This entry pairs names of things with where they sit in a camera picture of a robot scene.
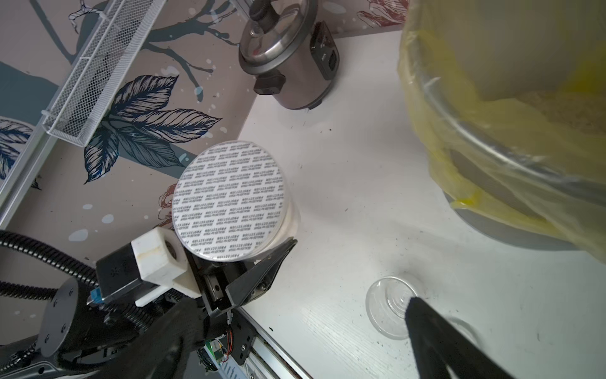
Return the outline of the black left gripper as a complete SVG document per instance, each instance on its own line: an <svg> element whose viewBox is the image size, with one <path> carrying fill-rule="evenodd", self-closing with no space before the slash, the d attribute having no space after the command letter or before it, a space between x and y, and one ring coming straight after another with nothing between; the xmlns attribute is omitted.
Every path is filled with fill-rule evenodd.
<svg viewBox="0 0 606 379"><path fill-rule="evenodd" d="M252 267L250 262L210 262L186 251L200 288L197 306L208 317L219 317L246 305L255 291L266 292L271 288L282 263L297 243L295 238L288 238Z"/></svg>

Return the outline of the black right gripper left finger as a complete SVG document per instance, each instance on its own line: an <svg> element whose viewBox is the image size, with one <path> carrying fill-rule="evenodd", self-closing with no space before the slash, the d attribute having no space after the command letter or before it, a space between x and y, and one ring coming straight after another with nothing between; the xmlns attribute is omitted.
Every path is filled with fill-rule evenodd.
<svg viewBox="0 0 606 379"><path fill-rule="evenodd" d="M197 303L184 299L93 378L182 378L199 325Z"/></svg>

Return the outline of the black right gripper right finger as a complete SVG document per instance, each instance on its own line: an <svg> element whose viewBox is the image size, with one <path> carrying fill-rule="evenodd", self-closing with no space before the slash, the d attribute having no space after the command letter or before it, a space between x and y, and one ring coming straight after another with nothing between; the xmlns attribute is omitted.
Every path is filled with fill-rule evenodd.
<svg viewBox="0 0 606 379"><path fill-rule="evenodd" d="M420 378L512 378L422 298L409 301L405 321Z"/></svg>

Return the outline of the small clear jar with rice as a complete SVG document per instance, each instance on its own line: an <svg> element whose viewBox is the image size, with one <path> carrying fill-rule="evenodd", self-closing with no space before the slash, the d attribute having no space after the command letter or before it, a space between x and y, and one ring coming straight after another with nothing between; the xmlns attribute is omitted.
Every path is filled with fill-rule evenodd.
<svg viewBox="0 0 606 379"><path fill-rule="evenodd" d="M423 284L410 273L377 280L365 297L366 312L372 326L389 339L408 339L405 317L409 302L424 295Z"/></svg>

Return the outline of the clear jar with top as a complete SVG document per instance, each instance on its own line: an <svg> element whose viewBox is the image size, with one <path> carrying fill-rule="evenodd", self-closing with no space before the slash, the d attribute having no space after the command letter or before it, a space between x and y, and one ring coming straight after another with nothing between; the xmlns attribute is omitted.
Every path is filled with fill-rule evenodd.
<svg viewBox="0 0 606 379"><path fill-rule="evenodd" d="M249 141L203 151L178 180L171 214L181 244L211 262L260 260L300 220L279 164Z"/></svg>

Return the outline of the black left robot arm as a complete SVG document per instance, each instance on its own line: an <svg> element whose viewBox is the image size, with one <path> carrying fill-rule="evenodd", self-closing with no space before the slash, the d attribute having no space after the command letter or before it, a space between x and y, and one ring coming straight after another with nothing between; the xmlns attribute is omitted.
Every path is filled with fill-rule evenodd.
<svg viewBox="0 0 606 379"><path fill-rule="evenodd" d="M288 254L288 238L257 263L212 263L158 227L93 267L16 232L1 245L68 275L59 288L2 283L8 298L44 301L36 336L3 346L4 378L182 378L197 356L244 363L257 330L241 308L268 291Z"/></svg>

